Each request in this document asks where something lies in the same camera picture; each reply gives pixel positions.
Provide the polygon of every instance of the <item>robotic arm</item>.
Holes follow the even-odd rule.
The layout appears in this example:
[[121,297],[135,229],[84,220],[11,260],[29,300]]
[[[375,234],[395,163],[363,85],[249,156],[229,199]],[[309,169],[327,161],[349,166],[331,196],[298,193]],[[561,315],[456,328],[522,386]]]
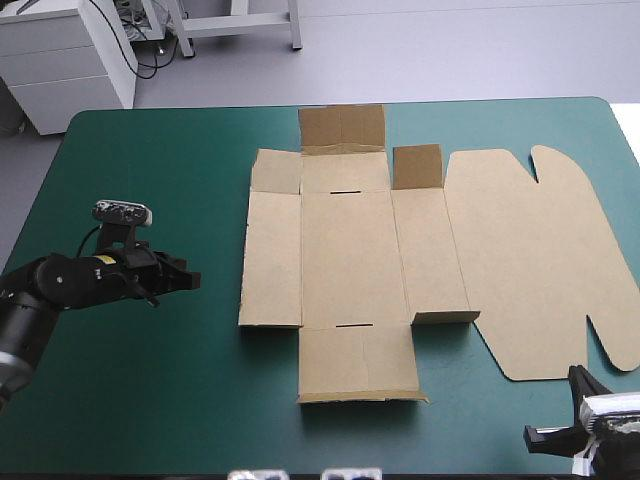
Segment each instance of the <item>robotic arm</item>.
[[102,222],[92,256],[52,253],[0,276],[0,409],[31,382],[64,310],[126,298],[155,307],[156,296],[200,287],[200,273],[188,272],[185,260],[136,240],[136,227],[151,225],[147,207],[101,200],[92,214]]
[[529,453],[574,459],[575,475],[603,480],[640,478],[640,393],[612,394],[583,366],[569,369],[574,424],[526,426]]

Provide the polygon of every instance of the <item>gray floor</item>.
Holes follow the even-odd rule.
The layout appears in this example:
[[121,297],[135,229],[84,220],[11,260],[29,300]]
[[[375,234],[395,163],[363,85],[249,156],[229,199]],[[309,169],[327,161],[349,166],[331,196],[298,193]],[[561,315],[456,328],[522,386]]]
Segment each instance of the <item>gray floor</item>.
[[[226,3],[184,2],[192,17]],[[302,51],[290,50],[285,33],[197,40],[196,58],[178,56],[138,81],[136,107],[581,95],[640,102],[640,0],[300,2]],[[285,3],[254,0],[252,9]],[[0,268],[61,138],[28,131],[0,140]]]

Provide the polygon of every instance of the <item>slot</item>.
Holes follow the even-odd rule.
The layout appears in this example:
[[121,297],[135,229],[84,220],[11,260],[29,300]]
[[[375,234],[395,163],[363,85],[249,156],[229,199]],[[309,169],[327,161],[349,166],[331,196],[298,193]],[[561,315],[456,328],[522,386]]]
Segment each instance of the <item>slot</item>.
[[349,325],[336,325],[336,328],[346,327],[373,327],[373,323],[351,323]]

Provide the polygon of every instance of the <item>cardboard flap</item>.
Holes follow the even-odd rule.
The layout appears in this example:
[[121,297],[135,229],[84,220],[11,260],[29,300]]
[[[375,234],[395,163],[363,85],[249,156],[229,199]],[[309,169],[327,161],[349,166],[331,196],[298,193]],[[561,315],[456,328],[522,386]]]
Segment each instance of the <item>cardboard flap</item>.
[[415,145],[393,149],[393,189],[442,188],[440,145]]
[[405,291],[414,323],[473,321],[442,188],[393,190]]
[[384,151],[382,105],[301,108],[299,119],[306,155]]
[[301,213],[299,195],[251,192],[239,325],[300,326]]
[[385,152],[303,157],[304,193],[389,191]]
[[595,192],[566,155],[532,155],[539,184],[505,150],[449,162],[445,196],[476,324],[512,380],[586,365],[587,315],[612,363],[633,369],[640,292]]
[[297,152],[259,149],[251,169],[254,192],[300,193],[302,156]]
[[426,399],[411,327],[300,330],[299,402]]
[[[558,211],[555,228],[562,232],[565,255],[570,255],[580,280],[584,311],[611,363],[623,371],[634,370],[640,365],[640,289],[593,186],[563,153],[535,146],[531,155],[540,189]],[[584,322],[579,328],[585,328]]]

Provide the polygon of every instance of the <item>unfolded cardboard box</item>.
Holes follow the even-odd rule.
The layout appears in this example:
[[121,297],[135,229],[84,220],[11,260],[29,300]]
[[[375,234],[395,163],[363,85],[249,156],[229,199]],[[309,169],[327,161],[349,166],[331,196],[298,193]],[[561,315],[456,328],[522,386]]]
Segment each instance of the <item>unfolded cardboard box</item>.
[[480,312],[509,378],[586,364],[588,314],[638,365],[640,294],[571,159],[534,149],[538,184],[509,152],[457,152],[444,187],[438,146],[401,147],[392,188],[382,106],[302,109],[300,127],[302,153],[253,167],[239,318],[299,329],[299,402],[425,399],[412,325]]
[[424,400],[412,323],[478,315],[441,165],[440,189],[423,193],[438,211],[430,228],[409,190],[391,189],[381,106],[305,109],[300,124],[301,154],[260,150],[253,168],[239,323],[300,328],[300,402]]

